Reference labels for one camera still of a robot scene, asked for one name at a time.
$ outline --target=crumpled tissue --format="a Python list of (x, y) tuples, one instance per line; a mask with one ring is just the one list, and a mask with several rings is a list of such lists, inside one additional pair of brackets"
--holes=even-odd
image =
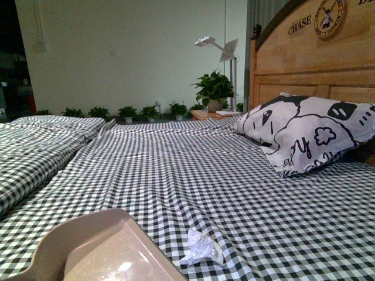
[(210, 258), (221, 266), (224, 265), (223, 251), (218, 243), (194, 228), (187, 232), (188, 254), (180, 260), (181, 265), (193, 265), (204, 258)]

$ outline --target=bedside table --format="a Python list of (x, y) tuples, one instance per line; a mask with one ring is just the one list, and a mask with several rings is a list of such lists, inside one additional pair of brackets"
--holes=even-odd
[(232, 117), (232, 115), (222, 116), (215, 112), (208, 112), (207, 110), (192, 110), (193, 120), (206, 120), (209, 118), (224, 119)]

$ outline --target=bed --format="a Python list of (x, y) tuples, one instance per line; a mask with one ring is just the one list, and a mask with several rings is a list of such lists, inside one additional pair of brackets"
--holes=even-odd
[(102, 118), (48, 115), (0, 124), (0, 215), (52, 177), (104, 124)]
[[(278, 174), (255, 138), (235, 130), (239, 120), (281, 92), (287, 93), (282, 99), (366, 103), (364, 112), (373, 120), (375, 54), (352, 50), (375, 43), (375, 2), (347, 1), (345, 22), (336, 25), (333, 37), (320, 38), (313, 27), (316, 14), (316, 22), (324, 23), (318, 10), (329, 6), (335, 20), (342, 3), (291, 1), (275, 17), (283, 20), (271, 22), (274, 30), (254, 37), (250, 114), (116, 125), (83, 146), (47, 185), (2, 217), (2, 278), (26, 269), (40, 239), (55, 226), (123, 208), (190, 280), (373, 280), (373, 140), (363, 141), (364, 152), (351, 150), (362, 161), (340, 154), (304, 173)], [(224, 266), (210, 259), (180, 264), (191, 228), (220, 245)]]

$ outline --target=curtain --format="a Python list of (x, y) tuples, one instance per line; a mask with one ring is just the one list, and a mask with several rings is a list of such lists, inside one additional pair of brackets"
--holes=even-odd
[(247, 1), (247, 28), (246, 28), (246, 56), (244, 77), (244, 111), (248, 108), (248, 92), (250, 89), (250, 38), (253, 35), (253, 26), (260, 24), (262, 30), (271, 19), (288, 2), (288, 0), (248, 0)]

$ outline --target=black and white gingham sheet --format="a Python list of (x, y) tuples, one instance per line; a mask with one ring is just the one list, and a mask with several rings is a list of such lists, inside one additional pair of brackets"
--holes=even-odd
[[(347, 159), (279, 179), (233, 119), (115, 126), (0, 223), (0, 273), (63, 221), (127, 210), (191, 280), (373, 280), (375, 168)], [(224, 266), (180, 266), (195, 227)]]
[(0, 124), (0, 214), (95, 137), (102, 118), (29, 116)]

